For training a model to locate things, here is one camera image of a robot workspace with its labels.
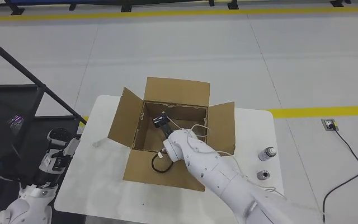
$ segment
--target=yellow floor line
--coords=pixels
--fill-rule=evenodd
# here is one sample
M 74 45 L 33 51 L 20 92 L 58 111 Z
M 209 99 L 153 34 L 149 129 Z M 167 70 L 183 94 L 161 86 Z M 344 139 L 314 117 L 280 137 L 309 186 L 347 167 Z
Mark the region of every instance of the yellow floor line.
M 330 108 L 287 108 L 268 109 L 274 118 L 312 118 L 334 116 L 358 116 L 358 106 L 334 106 Z
M 31 21 L 31 20 L 77 20 L 94 18 L 130 18 L 153 16 L 199 16 L 199 15 L 235 15 L 235 14 L 303 14 L 303 13 L 336 13 L 358 12 L 358 7 L 342 8 L 265 8 L 247 10 L 187 10 L 187 11 L 154 11 L 130 13 L 90 13 L 90 14 L 62 14 L 62 15 L 21 15 L 0 16 L 0 21 Z

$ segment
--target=box flap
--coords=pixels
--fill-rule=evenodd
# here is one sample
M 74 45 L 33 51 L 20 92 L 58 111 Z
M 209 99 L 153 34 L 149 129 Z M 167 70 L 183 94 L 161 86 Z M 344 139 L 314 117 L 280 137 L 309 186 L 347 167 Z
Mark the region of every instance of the box flap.
M 156 152 L 131 150 L 123 180 L 174 186 L 201 192 L 205 190 L 205 187 L 189 173 L 182 160 L 175 162 L 172 168 L 164 174 L 155 172 L 152 169 L 152 158 L 155 154 Z M 171 160 L 168 155 L 163 154 L 163 158 L 157 158 L 154 165 L 158 170 L 165 170 L 170 163 Z
M 210 106 L 208 110 L 207 142 L 216 151 L 234 153 L 235 150 L 235 104 L 228 102 Z
M 143 100 L 124 88 L 108 138 L 131 147 L 142 106 Z
M 147 78 L 144 100 L 209 106 L 210 84 L 173 78 Z

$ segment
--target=white robotic arm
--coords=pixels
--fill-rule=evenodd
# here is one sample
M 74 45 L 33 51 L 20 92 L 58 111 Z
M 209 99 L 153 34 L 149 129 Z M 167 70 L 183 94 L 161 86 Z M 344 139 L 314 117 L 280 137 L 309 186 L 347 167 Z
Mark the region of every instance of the white robotic arm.
M 293 223 L 276 206 L 285 203 L 284 198 L 252 185 L 190 129 L 172 132 L 163 144 L 170 159 L 184 160 L 188 171 L 230 207 L 240 224 Z

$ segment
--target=metal pole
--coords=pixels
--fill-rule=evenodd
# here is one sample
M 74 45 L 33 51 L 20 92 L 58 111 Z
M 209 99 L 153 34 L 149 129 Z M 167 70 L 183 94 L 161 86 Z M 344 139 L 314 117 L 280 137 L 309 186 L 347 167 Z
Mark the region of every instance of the metal pole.
M 61 106 L 63 106 L 66 110 L 68 110 L 71 114 L 73 114 L 76 118 L 83 124 L 87 124 L 86 120 L 77 114 L 68 104 L 65 103 L 59 96 L 57 96 L 52 90 L 50 90 L 45 84 L 43 84 L 38 78 L 36 78 L 29 70 L 27 70 L 22 64 L 20 64 L 15 58 L 13 58 L 9 53 L 7 53 L 2 47 L 0 47 L 0 55 L 12 66 L 14 66 L 17 70 L 19 70 L 22 74 L 24 74 L 27 78 L 29 78 L 34 84 L 43 88 L 45 92 L 51 96 L 56 102 L 58 102 Z

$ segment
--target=white table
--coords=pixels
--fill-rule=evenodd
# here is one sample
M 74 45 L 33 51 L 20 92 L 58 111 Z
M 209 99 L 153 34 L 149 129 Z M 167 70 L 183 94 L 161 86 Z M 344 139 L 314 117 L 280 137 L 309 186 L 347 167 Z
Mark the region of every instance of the white table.
M 194 190 L 123 181 L 130 149 L 106 138 L 119 103 L 118 96 L 99 96 L 83 131 L 55 201 L 55 209 L 141 223 L 237 223 L 232 211 L 209 189 Z M 257 155 L 277 148 L 274 119 L 268 111 L 235 109 L 236 150 L 244 173 L 268 170 L 260 181 L 283 193 L 279 155 L 261 162 Z

